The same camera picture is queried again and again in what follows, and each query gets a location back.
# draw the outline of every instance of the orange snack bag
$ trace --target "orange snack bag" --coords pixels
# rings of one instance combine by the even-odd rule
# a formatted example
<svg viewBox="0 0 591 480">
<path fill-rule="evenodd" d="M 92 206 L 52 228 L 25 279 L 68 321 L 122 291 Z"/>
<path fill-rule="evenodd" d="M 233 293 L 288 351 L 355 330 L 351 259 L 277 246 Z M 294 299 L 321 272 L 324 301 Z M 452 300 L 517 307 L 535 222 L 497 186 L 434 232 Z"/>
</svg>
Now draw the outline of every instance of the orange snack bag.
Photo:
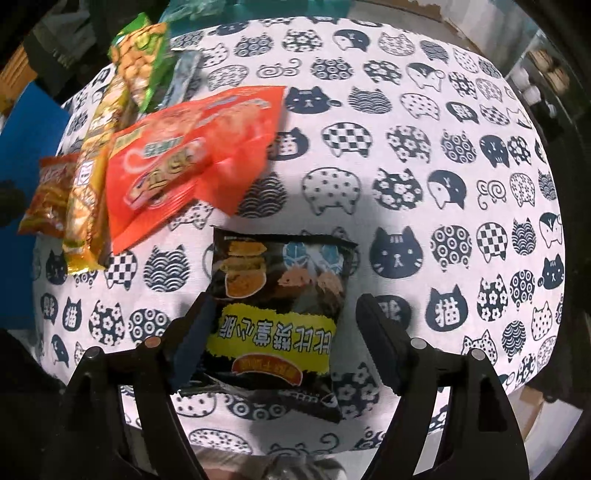
<svg viewBox="0 0 591 480">
<path fill-rule="evenodd" d="M 68 197 L 79 155 L 45 157 L 39 161 L 39 185 L 18 226 L 19 234 L 41 232 L 56 238 L 64 236 Z"/>
<path fill-rule="evenodd" d="M 267 165 L 284 87 L 239 87 L 161 110 L 117 133 L 106 202 L 113 253 L 193 199 L 233 215 Z"/>
</svg>

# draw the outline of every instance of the green snack bag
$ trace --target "green snack bag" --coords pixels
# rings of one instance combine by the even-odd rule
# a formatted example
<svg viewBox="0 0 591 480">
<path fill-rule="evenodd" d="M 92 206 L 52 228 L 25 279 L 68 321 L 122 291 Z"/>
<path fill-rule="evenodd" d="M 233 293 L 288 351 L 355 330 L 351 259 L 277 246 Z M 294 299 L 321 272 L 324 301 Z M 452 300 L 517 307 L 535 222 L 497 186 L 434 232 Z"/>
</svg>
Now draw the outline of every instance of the green snack bag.
<svg viewBox="0 0 591 480">
<path fill-rule="evenodd" d="M 174 66 L 169 37 L 168 24 L 152 25 L 142 13 L 111 44 L 109 56 L 140 112 L 146 111 L 158 85 Z"/>
</svg>

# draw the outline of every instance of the cat-patterned tablecloth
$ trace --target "cat-patterned tablecloth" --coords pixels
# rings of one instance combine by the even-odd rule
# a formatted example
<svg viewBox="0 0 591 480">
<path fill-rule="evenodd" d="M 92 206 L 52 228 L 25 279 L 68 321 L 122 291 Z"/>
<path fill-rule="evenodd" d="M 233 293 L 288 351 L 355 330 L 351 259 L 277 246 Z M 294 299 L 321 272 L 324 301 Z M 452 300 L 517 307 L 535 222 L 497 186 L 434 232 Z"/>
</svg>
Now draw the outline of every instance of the cat-patterned tablecloth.
<svg viewBox="0 0 591 480">
<path fill-rule="evenodd" d="M 274 18 L 173 40 L 198 46 L 189 95 L 287 85 L 286 115 L 232 218 L 203 202 L 103 272 L 66 277 L 60 243 L 39 238 L 34 293 L 43 367 L 67 382 L 84 350 L 130 349 L 160 335 L 209 282 L 211 225 L 239 232 L 332 233 L 359 244 L 331 351 L 344 420 L 229 395 L 175 395 L 190 441 L 242 453 L 377 447 L 398 399 L 381 384 L 355 325 L 362 293 L 411 336 L 454 353 L 482 348 L 511 392 L 548 362 L 561 319 L 564 243 L 556 190 L 525 110 L 487 60 L 372 22 Z M 80 148 L 113 75 L 67 105 L 60 152 Z M 441 429 L 441 392 L 430 430 Z M 125 418 L 139 426 L 133 390 Z"/>
</svg>

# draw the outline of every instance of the snack bag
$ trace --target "snack bag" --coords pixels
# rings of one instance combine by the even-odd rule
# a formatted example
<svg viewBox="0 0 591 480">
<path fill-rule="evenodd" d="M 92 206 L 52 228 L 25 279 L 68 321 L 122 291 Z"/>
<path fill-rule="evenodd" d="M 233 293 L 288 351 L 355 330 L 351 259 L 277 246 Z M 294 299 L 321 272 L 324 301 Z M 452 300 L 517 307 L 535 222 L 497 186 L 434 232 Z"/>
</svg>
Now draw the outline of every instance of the snack bag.
<svg viewBox="0 0 591 480">
<path fill-rule="evenodd" d="M 196 50 L 196 47 L 189 47 L 187 50 L 178 52 L 178 54 L 174 74 L 160 105 L 160 110 L 184 102 L 189 83 L 193 79 L 202 59 L 202 54 L 199 50 Z"/>
<path fill-rule="evenodd" d="M 110 141 L 129 125 L 133 110 L 129 90 L 116 74 L 96 108 L 76 163 L 63 241 L 69 274 L 103 268 L 99 258 L 108 233 L 103 194 Z"/>
<path fill-rule="evenodd" d="M 226 90 L 152 113 L 118 133 L 106 179 L 113 253 L 193 199 L 233 215 L 267 165 L 283 90 Z"/>
<path fill-rule="evenodd" d="M 18 227 L 20 235 L 41 232 L 62 238 L 68 197 L 79 153 L 45 157 L 39 161 L 39 185 Z"/>
<path fill-rule="evenodd" d="M 140 112 L 146 111 L 156 88 L 174 65 L 169 37 L 168 24 L 152 25 L 142 13 L 111 43 L 109 57 L 127 82 Z"/>
<path fill-rule="evenodd" d="M 217 321 L 201 365 L 221 391 L 340 420 L 330 346 L 355 246 L 330 235 L 215 229 Z"/>
</svg>

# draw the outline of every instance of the yellow snack bag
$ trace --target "yellow snack bag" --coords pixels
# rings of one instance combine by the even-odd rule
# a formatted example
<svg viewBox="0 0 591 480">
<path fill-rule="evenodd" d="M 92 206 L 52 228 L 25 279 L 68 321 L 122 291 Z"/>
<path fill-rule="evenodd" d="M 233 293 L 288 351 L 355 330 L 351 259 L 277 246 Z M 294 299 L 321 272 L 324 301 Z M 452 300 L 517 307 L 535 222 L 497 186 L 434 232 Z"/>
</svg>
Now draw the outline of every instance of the yellow snack bag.
<svg viewBox="0 0 591 480">
<path fill-rule="evenodd" d="M 103 268 L 99 258 L 108 234 L 104 189 L 111 138 L 129 125 L 132 111 L 129 90 L 116 74 L 90 122 L 76 163 L 63 240 L 69 274 Z"/>
</svg>

